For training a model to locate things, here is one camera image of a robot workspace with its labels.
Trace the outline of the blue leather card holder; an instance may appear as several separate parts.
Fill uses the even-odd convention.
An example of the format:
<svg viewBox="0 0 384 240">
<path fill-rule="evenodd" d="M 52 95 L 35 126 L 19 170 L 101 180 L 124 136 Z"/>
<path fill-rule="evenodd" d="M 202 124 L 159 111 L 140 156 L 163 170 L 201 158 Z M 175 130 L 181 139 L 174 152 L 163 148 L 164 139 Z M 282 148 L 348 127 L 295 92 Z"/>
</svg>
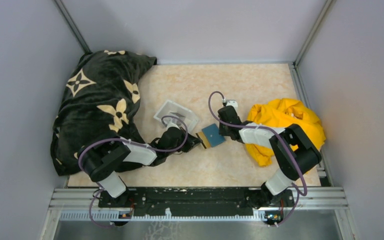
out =
<svg viewBox="0 0 384 240">
<path fill-rule="evenodd" d="M 204 127 L 201 132 L 205 148 L 214 148 L 226 141 L 225 137 L 220 135 L 219 127 L 215 123 Z"/>
</svg>

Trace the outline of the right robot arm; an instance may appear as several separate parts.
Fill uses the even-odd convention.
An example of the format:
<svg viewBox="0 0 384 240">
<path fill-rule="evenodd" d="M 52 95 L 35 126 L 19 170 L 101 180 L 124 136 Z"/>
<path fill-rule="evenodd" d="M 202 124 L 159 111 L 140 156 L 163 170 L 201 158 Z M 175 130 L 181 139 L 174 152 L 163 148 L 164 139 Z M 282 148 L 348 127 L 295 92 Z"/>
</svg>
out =
<svg viewBox="0 0 384 240">
<path fill-rule="evenodd" d="M 252 121 L 242 122 L 231 105 L 220 108 L 217 114 L 220 135 L 273 151 L 279 169 L 261 186 L 261 199 L 267 206 L 275 206 L 282 192 L 322 160 L 319 150 L 298 124 L 272 128 Z"/>
</svg>

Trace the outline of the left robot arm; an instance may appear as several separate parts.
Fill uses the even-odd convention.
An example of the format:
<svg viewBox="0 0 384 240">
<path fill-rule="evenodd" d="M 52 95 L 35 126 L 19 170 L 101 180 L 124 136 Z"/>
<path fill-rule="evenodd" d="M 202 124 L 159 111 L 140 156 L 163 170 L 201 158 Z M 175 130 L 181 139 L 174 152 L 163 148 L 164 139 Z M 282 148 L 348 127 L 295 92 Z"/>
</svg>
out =
<svg viewBox="0 0 384 240">
<path fill-rule="evenodd" d="M 151 143 L 139 143 L 116 133 L 100 135 L 79 151 L 78 164 L 89 179 L 110 195 L 118 207 L 129 203 L 130 193 L 118 175 L 137 168 L 158 166 L 175 153 L 188 153 L 202 140 L 182 127 L 169 126 Z"/>
</svg>

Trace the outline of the white plastic card tray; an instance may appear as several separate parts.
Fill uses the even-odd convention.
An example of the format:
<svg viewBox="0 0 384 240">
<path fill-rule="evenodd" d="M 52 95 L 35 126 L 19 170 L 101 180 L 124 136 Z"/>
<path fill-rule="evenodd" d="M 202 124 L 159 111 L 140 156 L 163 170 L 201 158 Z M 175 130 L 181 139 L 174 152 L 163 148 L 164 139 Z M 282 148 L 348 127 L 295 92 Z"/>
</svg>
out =
<svg viewBox="0 0 384 240">
<path fill-rule="evenodd" d="M 154 114 L 153 118 L 159 122 L 161 122 L 163 125 L 167 125 L 168 122 L 174 122 L 178 126 L 183 127 L 184 125 L 179 122 L 177 119 L 168 118 L 162 120 L 164 116 L 173 116 L 170 114 L 170 112 L 176 112 L 179 114 L 182 114 L 185 116 L 185 118 L 179 118 L 183 123 L 186 124 L 187 130 L 189 133 L 192 133 L 195 126 L 199 122 L 199 117 L 189 108 L 186 108 L 172 100 L 166 100 L 164 104 L 158 109 L 158 111 Z"/>
</svg>

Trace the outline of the gold striped credit card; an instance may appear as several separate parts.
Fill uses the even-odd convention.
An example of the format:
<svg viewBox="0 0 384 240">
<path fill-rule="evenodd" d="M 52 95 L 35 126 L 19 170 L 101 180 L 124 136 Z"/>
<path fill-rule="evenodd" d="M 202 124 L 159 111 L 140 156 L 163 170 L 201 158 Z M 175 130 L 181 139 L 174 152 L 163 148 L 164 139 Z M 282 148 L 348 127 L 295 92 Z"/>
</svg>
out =
<svg viewBox="0 0 384 240">
<path fill-rule="evenodd" d="M 197 132 L 196 137 L 198 139 L 200 139 L 201 145 L 203 146 L 204 149 L 211 148 L 211 144 L 210 144 L 208 138 L 206 137 L 206 135 L 202 131 Z"/>
</svg>

